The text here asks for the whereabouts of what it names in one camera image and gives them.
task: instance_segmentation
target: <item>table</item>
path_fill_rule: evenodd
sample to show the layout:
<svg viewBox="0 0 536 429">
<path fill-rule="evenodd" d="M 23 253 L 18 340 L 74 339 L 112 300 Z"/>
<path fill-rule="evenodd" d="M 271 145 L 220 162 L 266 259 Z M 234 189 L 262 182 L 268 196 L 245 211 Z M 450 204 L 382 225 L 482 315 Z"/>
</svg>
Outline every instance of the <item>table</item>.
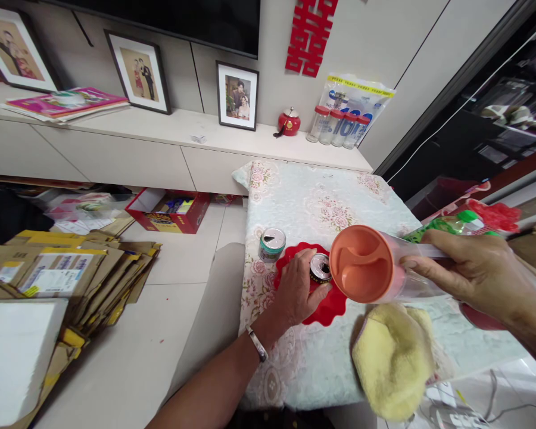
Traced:
<svg viewBox="0 0 536 429">
<path fill-rule="evenodd" d="M 399 237 L 420 226 L 389 185 L 368 173 L 253 161 L 233 177 L 249 190 L 240 332 L 273 300 L 275 264 L 258 257 L 266 228 L 283 230 L 286 246 L 306 241 L 329 250 L 336 235 L 350 225 L 369 225 Z M 424 308 L 433 321 L 433 381 L 465 377 L 526 354 L 508 332 L 474 328 L 452 300 L 413 305 Z M 316 409 L 363 400 L 350 345 L 365 311 L 365 304 L 348 299 L 345 315 L 329 327 L 316 322 L 289 329 L 269 350 L 241 406 Z"/>
</svg>

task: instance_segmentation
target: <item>framed photo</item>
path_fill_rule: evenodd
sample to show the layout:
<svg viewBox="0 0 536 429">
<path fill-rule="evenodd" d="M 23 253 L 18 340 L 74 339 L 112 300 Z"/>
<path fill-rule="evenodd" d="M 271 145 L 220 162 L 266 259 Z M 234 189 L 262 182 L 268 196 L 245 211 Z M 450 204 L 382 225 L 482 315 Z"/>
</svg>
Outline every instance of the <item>framed photo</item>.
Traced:
<svg viewBox="0 0 536 429">
<path fill-rule="evenodd" d="M 219 124 L 256 131 L 256 70 L 216 61 Z"/>
<path fill-rule="evenodd" d="M 55 70 L 48 61 L 22 11 L 0 7 L 0 74 L 11 86 L 54 92 L 61 89 Z"/>
<path fill-rule="evenodd" d="M 125 96 L 137 107 L 171 114 L 159 46 L 105 31 Z"/>
</svg>

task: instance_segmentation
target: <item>small red jar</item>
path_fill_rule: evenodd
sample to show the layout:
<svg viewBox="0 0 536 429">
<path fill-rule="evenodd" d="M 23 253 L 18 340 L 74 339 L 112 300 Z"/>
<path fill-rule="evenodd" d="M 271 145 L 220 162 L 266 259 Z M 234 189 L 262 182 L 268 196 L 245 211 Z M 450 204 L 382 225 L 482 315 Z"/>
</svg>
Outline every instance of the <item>small red jar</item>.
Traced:
<svg viewBox="0 0 536 429">
<path fill-rule="evenodd" d="M 278 118 L 278 130 L 284 127 L 282 134 L 287 136 L 295 136 L 300 130 L 300 115 L 294 110 L 293 107 L 284 110 Z"/>
</svg>

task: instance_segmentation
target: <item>plastic bag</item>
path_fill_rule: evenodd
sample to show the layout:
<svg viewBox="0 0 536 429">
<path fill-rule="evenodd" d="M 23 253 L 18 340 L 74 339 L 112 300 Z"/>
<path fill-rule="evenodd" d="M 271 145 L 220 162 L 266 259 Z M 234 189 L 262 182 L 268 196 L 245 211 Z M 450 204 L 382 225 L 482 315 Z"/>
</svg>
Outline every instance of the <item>plastic bag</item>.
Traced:
<svg viewBox="0 0 536 429">
<path fill-rule="evenodd" d="M 320 105 L 329 109 L 341 110 L 346 113 L 367 116 L 369 124 L 359 124 L 350 130 L 350 133 L 359 132 L 359 127 L 366 127 L 365 134 L 385 109 L 391 98 L 395 95 L 395 90 L 387 88 L 379 82 L 370 82 L 358 79 L 353 74 L 335 74 L 328 76 L 323 87 Z M 341 121 L 334 134 L 346 133 L 349 130 L 349 124 Z"/>
</svg>

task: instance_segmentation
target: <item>black picture frame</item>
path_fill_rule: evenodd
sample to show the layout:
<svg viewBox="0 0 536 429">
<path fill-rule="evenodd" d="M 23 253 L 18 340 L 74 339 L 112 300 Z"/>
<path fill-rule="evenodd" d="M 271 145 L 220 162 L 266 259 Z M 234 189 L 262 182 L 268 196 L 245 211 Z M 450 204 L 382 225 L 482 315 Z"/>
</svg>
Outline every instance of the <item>black picture frame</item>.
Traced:
<svg viewBox="0 0 536 429">
<path fill-rule="evenodd" d="M 167 114 L 167 115 L 172 114 L 173 109 L 171 108 L 171 103 L 169 101 L 169 87 L 167 86 L 167 79 L 165 78 L 165 73 L 164 73 L 164 69 L 163 69 L 163 60 L 161 58 L 161 49 L 160 49 L 159 45 L 157 45 L 156 43 L 153 43 L 153 42 L 149 42 L 149 41 L 146 41 L 146 40 L 134 38 L 134 37 L 131 37 L 131 36 L 128 36 L 128 35 L 125 35 L 125 34 L 122 34 L 122 33 L 117 33 L 117 32 L 114 32 L 114 31 L 110 31 L 110 30 L 107 30 L 107 29 L 104 29 L 104 32 L 105 32 L 105 38 L 107 39 L 107 43 L 109 45 L 109 49 L 111 51 L 111 56 L 113 57 L 113 63 L 115 64 L 115 68 L 116 68 L 117 74 L 119 76 L 119 81 L 121 82 L 121 86 L 123 87 L 123 92 L 125 93 L 125 96 L 129 99 L 130 104 L 132 106 L 135 106 L 135 107 L 151 110 L 151 111 L 158 112 L 158 113 L 163 113 L 163 114 Z M 165 106 L 166 106 L 165 110 L 162 110 L 162 109 L 159 109 L 159 108 L 148 107 L 148 106 L 145 106 L 145 105 L 142 105 L 142 104 L 135 103 L 135 102 L 133 102 L 131 100 L 130 95 L 128 94 L 128 91 L 127 91 L 127 86 L 125 85 L 124 77 L 121 75 L 121 70 L 119 68 L 119 63 L 117 62 L 117 57 L 115 56 L 115 47 L 113 47 L 113 44 L 111 43 L 110 36 L 115 36 L 115 37 L 119 37 L 119 38 L 122 38 L 122 39 L 130 40 L 130 41 L 133 41 L 133 42 L 141 43 L 143 45 L 150 46 L 151 48 L 154 49 L 155 57 L 157 58 L 157 67 L 159 69 L 159 75 L 161 76 L 161 89 L 162 89 L 162 93 L 163 93 L 163 100 L 164 100 Z"/>
<path fill-rule="evenodd" d="M 220 96 L 221 96 L 221 93 L 220 93 L 220 78 L 219 78 L 219 66 L 225 66 L 225 67 L 230 67 L 230 68 L 233 68 L 233 69 L 236 69 L 236 70 L 242 70 L 242 71 L 246 71 L 246 72 L 249 72 L 249 73 L 254 73 L 256 74 L 256 94 L 255 94 L 255 98 L 254 98 L 254 127 L 247 127 L 247 126 L 243 126 L 243 125 L 237 125 L 237 124 L 231 124 L 231 123 L 227 123 L 227 122 L 223 122 L 222 121 L 222 115 L 221 115 L 221 109 L 220 109 Z M 218 106 L 219 106 L 219 125 L 223 125 L 223 126 L 229 126 L 229 127 L 233 127 L 233 128 L 240 128 L 240 129 L 245 129 L 245 130 L 248 130 L 248 131 L 256 131 L 256 122 L 257 122 L 257 116 L 258 116 L 258 87 L 260 86 L 260 72 L 258 70 L 253 70 L 253 69 L 248 69 L 246 67 L 241 67 L 241 66 L 237 66 L 235 64 L 230 64 L 230 63 L 225 63 L 224 61 L 219 61 L 219 60 L 216 60 L 216 98 L 217 98 L 217 102 L 218 102 Z"/>
<path fill-rule="evenodd" d="M 40 43 L 40 40 L 38 38 L 38 34 L 36 33 L 36 30 L 35 30 L 35 28 L 33 26 L 32 19 L 30 18 L 30 16 L 27 13 L 25 13 L 24 11 L 22 11 L 22 10 L 7 7 L 7 6 L 3 6 L 1 4 L 0 4 L 0 9 L 16 13 L 16 14 L 18 14 L 20 16 L 20 20 L 21 20 L 22 24 L 24 24 L 24 27 L 26 28 L 26 30 L 28 31 L 28 34 L 30 36 L 30 40 L 32 41 L 32 44 L 36 48 L 36 51 L 38 52 L 38 55 L 40 56 L 40 59 L 42 60 L 42 62 L 44 64 L 44 67 L 46 68 L 46 72 L 48 72 L 49 78 L 51 79 L 52 83 L 55 86 L 55 89 L 50 90 L 50 89 L 44 89 L 44 88 L 36 88 L 34 86 L 31 86 L 31 85 L 21 85 L 19 83 L 10 82 L 8 80 L 7 76 L 4 74 L 4 72 L 0 68 L 0 77 L 2 78 L 2 80 L 7 85 L 10 85 L 10 86 L 12 86 L 14 88 L 29 89 L 31 91 L 43 92 L 43 93 L 46 93 L 46 94 L 62 90 L 63 87 L 62 87 L 62 84 L 61 84 L 61 81 L 60 81 L 60 77 L 57 74 L 54 66 L 51 63 L 51 61 L 49 60 L 45 49 L 43 48 L 42 44 Z"/>
</svg>

